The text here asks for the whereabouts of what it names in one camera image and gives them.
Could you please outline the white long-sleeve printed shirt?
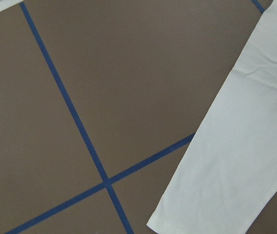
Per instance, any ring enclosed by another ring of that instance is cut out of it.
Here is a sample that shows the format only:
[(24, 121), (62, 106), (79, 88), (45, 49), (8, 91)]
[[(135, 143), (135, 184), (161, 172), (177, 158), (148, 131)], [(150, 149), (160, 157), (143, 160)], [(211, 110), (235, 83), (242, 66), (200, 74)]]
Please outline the white long-sleeve printed shirt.
[(147, 226), (244, 234), (277, 192), (277, 0), (260, 17)]

